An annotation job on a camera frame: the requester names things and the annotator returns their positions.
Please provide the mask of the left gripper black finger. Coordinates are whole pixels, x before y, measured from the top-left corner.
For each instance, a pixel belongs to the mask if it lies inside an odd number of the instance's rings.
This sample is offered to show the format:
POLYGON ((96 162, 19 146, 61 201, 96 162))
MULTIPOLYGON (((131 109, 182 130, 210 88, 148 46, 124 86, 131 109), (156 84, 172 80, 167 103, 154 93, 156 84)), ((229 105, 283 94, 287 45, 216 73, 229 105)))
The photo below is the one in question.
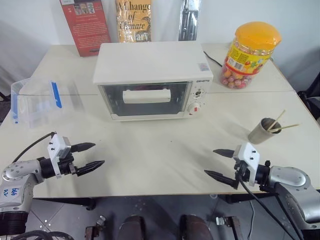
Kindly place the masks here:
POLYGON ((100 166, 102 166, 104 163, 105 163, 104 160, 99 160, 99 161, 93 161, 93 162, 87 163, 85 166, 80 167, 80 168, 75 167, 75 174, 78 177, 85 175, 85 174, 88 174, 88 173, 96 170, 100 166))
POLYGON ((75 145, 72 145, 70 148, 70 152, 71 153, 75 153, 75 152, 83 152, 86 151, 92 147, 94 147, 96 144, 92 143, 92 142, 83 142, 83 143, 78 143, 75 145))

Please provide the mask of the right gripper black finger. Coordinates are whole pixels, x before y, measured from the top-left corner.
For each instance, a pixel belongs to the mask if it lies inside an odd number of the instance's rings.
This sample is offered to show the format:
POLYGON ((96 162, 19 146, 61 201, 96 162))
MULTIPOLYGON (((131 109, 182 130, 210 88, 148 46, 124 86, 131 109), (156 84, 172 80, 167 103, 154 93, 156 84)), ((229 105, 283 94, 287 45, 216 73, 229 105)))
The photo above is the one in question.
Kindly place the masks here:
POLYGON ((213 152, 226 158, 233 158, 235 153, 232 149, 215 149, 213 152))
POLYGON ((238 180, 226 177, 222 173, 212 171, 212 170, 204 170, 204 172, 214 180, 220 183, 226 184, 228 186, 231 186, 235 190, 238 189, 238 186, 239 186, 238 180))

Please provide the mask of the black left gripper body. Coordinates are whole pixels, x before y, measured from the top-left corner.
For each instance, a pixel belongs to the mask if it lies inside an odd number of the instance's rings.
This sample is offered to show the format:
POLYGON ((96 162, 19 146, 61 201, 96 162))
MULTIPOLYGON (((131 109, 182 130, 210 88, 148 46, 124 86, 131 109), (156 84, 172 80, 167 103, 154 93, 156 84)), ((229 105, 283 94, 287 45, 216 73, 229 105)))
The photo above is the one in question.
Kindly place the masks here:
POLYGON ((73 164, 74 157, 71 152, 69 152, 64 158, 59 158, 58 167, 61 175, 76 174, 77 170, 73 164))

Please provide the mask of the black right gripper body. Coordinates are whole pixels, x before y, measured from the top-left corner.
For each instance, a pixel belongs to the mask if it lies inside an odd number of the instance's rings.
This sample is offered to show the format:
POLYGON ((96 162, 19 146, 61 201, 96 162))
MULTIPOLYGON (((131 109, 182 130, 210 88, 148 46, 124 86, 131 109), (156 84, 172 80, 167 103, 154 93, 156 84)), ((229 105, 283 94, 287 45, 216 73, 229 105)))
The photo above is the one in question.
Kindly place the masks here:
POLYGON ((249 182, 251 172, 248 169, 249 165, 243 161, 236 161, 234 165, 235 169, 235 180, 234 180, 234 186, 238 186, 240 183, 240 180, 243 182, 249 182))

